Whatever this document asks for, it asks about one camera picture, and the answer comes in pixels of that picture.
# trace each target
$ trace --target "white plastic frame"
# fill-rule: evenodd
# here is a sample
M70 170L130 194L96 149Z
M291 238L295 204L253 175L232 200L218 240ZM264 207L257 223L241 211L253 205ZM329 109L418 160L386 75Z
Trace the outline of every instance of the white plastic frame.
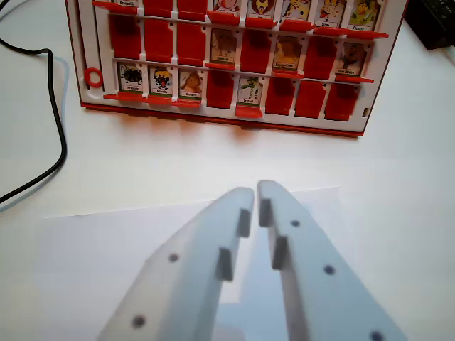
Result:
M267 90L269 84L269 78L272 76L272 62L274 57L274 49L277 41L277 36L295 36L299 39L305 38L302 45L302 54L299 61L299 72L303 72L304 58L306 53L306 44L308 38L313 35L312 31L307 33L294 33L287 31L279 31L279 25L276 25L273 29L263 30L267 31L271 37L271 49L269 62L265 74L257 74L251 72L241 72L240 71L240 56L241 56L241 46L242 46L242 37L243 31L245 28L245 17L247 12L247 1L242 0L240 6L240 24L239 26L225 26L211 23L210 19L206 16L205 22L198 21L188 21L178 19L177 12L177 0L174 0L174 7L170 18L162 18L155 16L145 16L142 0L139 0L138 14L136 15L137 19L140 21L139 27L141 28L141 54L139 60L130 60L124 58L115 58L114 51L111 48L110 43L110 34L109 34L109 23L108 16L109 11L95 8L90 1L82 0L66 0L68 6L68 20L70 24L70 35L73 42L73 51L74 59L77 72L77 81L80 89L80 98L83 103L86 104L101 104L106 106L114 107L127 107L132 109L144 109L144 110L154 110L158 112L173 112L177 114L189 114L189 115L198 115L202 117L217 117L223 119L235 119L235 120L245 120L245 121L256 121L261 123L268 124L283 124L287 126L297 126L297 127L308 127L315 129L329 129L329 130L338 130L338 131L350 131L361 134L365 130L368 117L370 115L370 110L373 106L373 102L378 93L379 86L384 75L385 68L387 67L387 62L390 58L393 45L399 30L402 16L405 10L407 0L383 0L380 16L378 22L376 23L375 30L383 33L387 33L389 38L386 39L377 39L374 41L370 40L358 40L358 39L349 39L345 36L341 37L332 37L332 39L338 41L337 45L337 58L333 64L333 69L328 80L313 80L305 79L309 81L323 82L326 84L326 98L319 115L318 119L305 118L305 117L296 117L295 114L295 102L296 95L299 90L300 80L295 81L295 92L294 92L294 101L291 106L291 110L288 116L276 115L276 114L267 114L265 110L265 100L267 97ZM349 22L350 12L353 6L354 0L347 0L345 12L343 19L341 21L341 28L347 28ZM282 0L277 0L275 5L274 12L274 21L277 23L280 22L281 12L282 12ZM316 7L317 0L311 2L310 12L309 12L309 21L314 22L316 16ZM208 0L208 10L213 8L213 0ZM169 23L174 23L172 27L169 27L173 30L173 57L171 63L155 63L149 62L146 60L146 53L144 49L144 19L145 18L155 18L162 21L168 21ZM186 22L186 23L197 23L200 24L206 29L203 31L206 34L206 49L205 49L205 60L210 62L210 41L211 41L211 29L212 28L224 28L234 31L239 31L237 34L237 51L235 58L235 70L227 71L231 72L234 75L235 86L233 90L232 102L230 109L218 109L207 107L205 100L206 87L207 87L207 77L203 78L203 99L201 106L199 108L185 108L185 107L175 107L170 105L162 104L149 104L149 103L138 103L138 102L119 102L115 99L105 99L103 96L105 94L114 94L118 92L117 84L117 69L116 62L129 62L136 63L143 71L144 78L144 94L146 97L149 93L149 79L148 79L148 66L149 65L166 65L173 68L173 79L174 79L174 88L173 88L173 101L177 100L178 97L178 68L183 67L194 68L198 70L208 71L209 68L206 66L203 67L192 67L187 65L179 65L177 63L177 26L176 23ZM372 46L371 53L367 56L365 66L362 71L361 77L367 77L374 80L374 83L363 83L360 85L355 85L358 87L359 97L356 102L355 109L348 121L333 121L327 120L324 118L324 107L327 101L328 94L330 92L331 85L335 83L335 72L338 65L338 56L341 53L341 48L343 43L353 42L353 43L364 43L370 44ZM104 84L103 87L94 88L88 87L85 82L84 72L86 68L95 67L102 71ZM258 77L263 77L263 89L262 89L262 98L260 109L264 116L261 118L244 118L235 116L235 108L237 103L237 86L239 82L240 75L256 75Z

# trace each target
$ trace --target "white table surface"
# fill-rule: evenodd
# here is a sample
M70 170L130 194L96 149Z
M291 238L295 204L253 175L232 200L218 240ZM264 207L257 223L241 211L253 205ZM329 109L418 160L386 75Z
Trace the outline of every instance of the white table surface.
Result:
M41 190L1 212L0 228L24 216L209 200L261 179L289 190L339 185L365 285L409 340L455 339L455 66L440 50L426 51L406 23L360 139L87 111L64 1L29 1L0 22L0 32L61 58L58 98L69 65L68 160ZM60 146L46 57L0 47L0 60L3 194L47 169Z

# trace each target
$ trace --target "red plastic rail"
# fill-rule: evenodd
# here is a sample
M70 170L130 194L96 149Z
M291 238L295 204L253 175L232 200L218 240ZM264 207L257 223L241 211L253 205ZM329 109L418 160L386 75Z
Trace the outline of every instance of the red plastic rail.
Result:
M107 2L107 1L92 1L92 5L96 7L100 7L101 9L107 9L111 13L118 13L118 14L137 14L137 7L133 6L121 6L114 2Z
M265 18L246 18L245 19L245 26L252 27L252 28L265 28L271 29L277 25L276 21L272 19L265 19Z
M213 23L231 26L238 26L240 23L240 16L236 16L234 13L230 12L207 11L207 15Z
M264 116L259 107L249 107L246 105L237 104L235 108L235 116L248 119L258 119Z
M305 33L315 28L315 25L309 21L286 19L279 24L280 31L301 32Z

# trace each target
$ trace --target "screw hole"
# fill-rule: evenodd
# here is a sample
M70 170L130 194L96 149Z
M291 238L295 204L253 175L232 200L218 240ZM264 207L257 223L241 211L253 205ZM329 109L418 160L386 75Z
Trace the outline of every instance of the screw hole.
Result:
M373 341L383 341L384 337L380 332L372 332L371 333L371 340Z
M324 267L324 271L326 272L326 274L328 275L333 275L335 273L335 268L332 266L332 265L326 265Z
M178 254L170 254L169 261L172 263L175 263L176 261L178 261Z
M131 321L132 327L134 329L139 329L145 325L145 317L142 315L136 315Z

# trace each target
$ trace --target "black device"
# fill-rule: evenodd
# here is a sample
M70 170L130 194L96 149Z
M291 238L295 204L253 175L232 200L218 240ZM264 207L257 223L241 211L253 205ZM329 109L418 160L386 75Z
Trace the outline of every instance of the black device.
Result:
M455 45L455 0L409 0L405 19L427 50Z

